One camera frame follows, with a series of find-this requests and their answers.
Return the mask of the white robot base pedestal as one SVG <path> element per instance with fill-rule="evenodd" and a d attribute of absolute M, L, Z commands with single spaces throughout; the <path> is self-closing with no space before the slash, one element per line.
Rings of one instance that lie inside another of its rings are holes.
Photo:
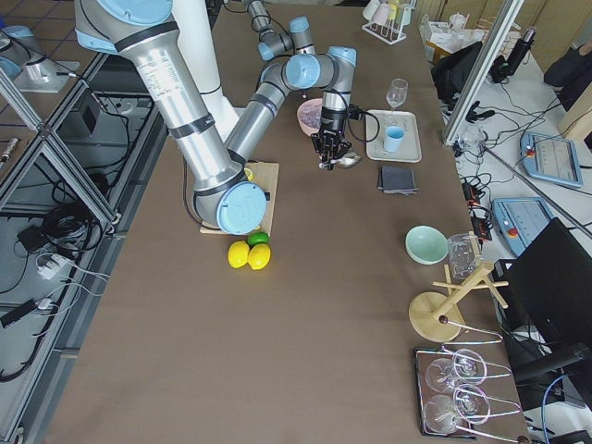
<path fill-rule="evenodd" d="M 216 128 L 226 138 L 239 116 L 222 90 L 205 1 L 174 0 L 172 13 L 179 26 L 179 50 Z"/>

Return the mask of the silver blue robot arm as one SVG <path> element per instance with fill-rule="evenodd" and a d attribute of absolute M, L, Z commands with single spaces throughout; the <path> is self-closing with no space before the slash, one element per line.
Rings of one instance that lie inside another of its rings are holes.
<path fill-rule="evenodd" d="M 251 17 L 252 29 L 258 34 L 258 51 L 264 61 L 270 61 L 288 52 L 315 54 L 311 27 L 306 16 L 292 19 L 287 31 L 280 25 L 279 30 L 276 30 L 275 21 L 263 1 L 246 0 L 242 3 Z"/>
<path fill-rule="evenodd" d="M 245 8 L 267 62 L 241 113 L 221 91 L 210 21 L 202 1 L 79 1 L 81 46 L 128 59 L 151 94 L 170 135 L 194 176 L 193 207 L 207 225 L 234 235 L 261 224 L 264 191 L 247 179 L 245 165 L 287 96 L 323 92 L 321 123 L 313 146 L 324 169 L 350 150 L 345 127 L 356 68 L 353 48 L 318 54 L 306 18 L 286 32 L 273 28 L 261 1 Z"/>

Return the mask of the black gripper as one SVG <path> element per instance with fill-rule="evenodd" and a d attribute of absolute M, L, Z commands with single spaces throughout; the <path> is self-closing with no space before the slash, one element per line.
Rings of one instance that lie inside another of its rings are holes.
<path fill-rule="evenodd" d="M 347 111 L 321 106 L 319 131 L 311 135 L 314 150 L 320 153 L 320 169 L 333 169 L 331 153 L 334 153 L 333 162 L 339 163 L 349 152 L 352 144 L 345 139 L 346 123 L 349 117 L 359 120 L 361 112 L 362 109 L 357 105 L 349 105 Z"/>

